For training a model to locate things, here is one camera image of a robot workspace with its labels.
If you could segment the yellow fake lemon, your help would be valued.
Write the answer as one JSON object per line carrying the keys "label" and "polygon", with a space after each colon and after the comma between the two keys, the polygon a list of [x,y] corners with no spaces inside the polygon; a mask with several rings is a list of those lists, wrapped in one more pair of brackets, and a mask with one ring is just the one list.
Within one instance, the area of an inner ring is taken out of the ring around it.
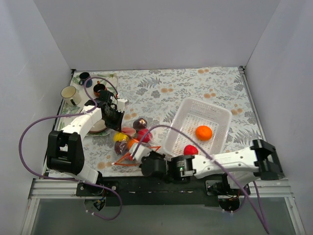
{"label": "yellow fake lemon", "polygon": [[117,141],[119,141],[119,142],[128,141],[128,139],[129,139],[129,137],[126,134],[120,133],[120,132],[115,133],[114,136],[113,136],[113,141],[114,142],[117,142]]}

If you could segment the fake watermelon slice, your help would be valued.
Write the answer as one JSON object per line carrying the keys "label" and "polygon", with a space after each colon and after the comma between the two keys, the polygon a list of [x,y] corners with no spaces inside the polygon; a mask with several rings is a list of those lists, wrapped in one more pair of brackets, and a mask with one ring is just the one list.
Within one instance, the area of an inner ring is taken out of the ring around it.
{"label": "fake watermelon slice", "polygon": [[136,130],[132,127],[122,127],[121,132],[131,137],[136,134]]}

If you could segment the clear zip top bag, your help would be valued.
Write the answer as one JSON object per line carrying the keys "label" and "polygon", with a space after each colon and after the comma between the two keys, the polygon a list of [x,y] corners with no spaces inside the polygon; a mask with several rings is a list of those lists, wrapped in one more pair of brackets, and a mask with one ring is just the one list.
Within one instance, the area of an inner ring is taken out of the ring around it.
{"label": "clear zip top bag", "polygon": [[141,138],[148,131],[148,121],[146,118],[139,117],[132,124],[129,121],[121,126],[121,131],[113,131],[113,149],[119,159],[112,163],[118,166],[138,166],[139,163],[132,156],[131,148],[136,148]]}

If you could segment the dark purple fake fruit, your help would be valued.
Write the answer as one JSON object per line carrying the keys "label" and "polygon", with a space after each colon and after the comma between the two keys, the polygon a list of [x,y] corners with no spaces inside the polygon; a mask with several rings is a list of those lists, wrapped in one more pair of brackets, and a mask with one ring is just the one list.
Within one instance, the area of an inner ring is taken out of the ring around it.
{"label": "dark purple fake fruit", "polygon": [[136,131],[146,129],[147,128],[147,121],[144,118],[139,118],[133,122],[133,129]]}

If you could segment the red fake apple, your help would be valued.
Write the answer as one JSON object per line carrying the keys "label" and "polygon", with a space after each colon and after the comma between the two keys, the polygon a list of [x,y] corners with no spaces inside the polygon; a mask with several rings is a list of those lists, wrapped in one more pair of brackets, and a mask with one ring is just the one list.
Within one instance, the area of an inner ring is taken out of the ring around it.
{"label": "red fake apple", "polygon": [[148,131],[149,131],[148,129],[141,129],[141,130],[139,130],[138,133],[137,133],[136,139],[138,141],[140,141],[145,136],[142,141],[145,142],[145,143],[148,143],[153,138],[152,133],[148,133],[147,134]]}

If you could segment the red fake strawberry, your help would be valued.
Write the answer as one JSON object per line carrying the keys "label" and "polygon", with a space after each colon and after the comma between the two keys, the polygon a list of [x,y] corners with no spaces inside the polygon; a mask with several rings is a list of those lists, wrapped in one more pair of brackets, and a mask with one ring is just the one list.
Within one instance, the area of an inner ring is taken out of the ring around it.
{"label": "red fake strawberry", "polygon": [[190,145],[190,144],[185,146],[184,151],[183,151],[184,155],[198,155],[198,153],[199,153],[198,149],[195,146]]}

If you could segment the orange fake mandarin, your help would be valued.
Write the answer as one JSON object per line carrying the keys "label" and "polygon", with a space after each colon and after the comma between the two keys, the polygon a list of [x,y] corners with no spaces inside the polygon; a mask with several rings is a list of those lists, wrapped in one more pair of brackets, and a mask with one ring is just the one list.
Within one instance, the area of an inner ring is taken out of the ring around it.
{"label": "orange fake mandarin", "polygon": [[200,141],[208,141],[212,138],[213,132],[210,127],[202,125],[195,130],[195,135]]}

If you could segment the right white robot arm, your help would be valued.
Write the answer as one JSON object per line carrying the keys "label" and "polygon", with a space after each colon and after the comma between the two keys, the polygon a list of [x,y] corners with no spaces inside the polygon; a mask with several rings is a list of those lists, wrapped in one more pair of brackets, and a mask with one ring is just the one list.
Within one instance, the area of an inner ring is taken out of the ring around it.
{"label": "right white robot arm", "polygon": [[185,183],[220,174],[222,191],[229,195],[257,179],[272,181],[285,177],[276,148],[264,140],[253,140],[251,147],[211,158],[180,155],[167,161],[165,155],[143,145],[132,157],[139,163],[144,176],[169,183]]}

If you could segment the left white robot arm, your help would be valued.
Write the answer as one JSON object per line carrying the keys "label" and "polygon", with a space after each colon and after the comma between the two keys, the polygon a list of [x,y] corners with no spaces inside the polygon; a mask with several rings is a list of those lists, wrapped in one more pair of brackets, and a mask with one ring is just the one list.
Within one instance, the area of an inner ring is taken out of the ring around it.
{"label": "left white robot arm", "polygon": [[99,172],[85,163],[82,140],[101,120],[106,128],[121,132],[126,102],[126,99],[116,99],[112,92],[105,90],[100,91],[95,101],[88,100],[79,116],[60,131],[51,131],[48,135],[47,167],[88,182],[87,190],[94,196],[100,195],[104,184],[98,180]]}

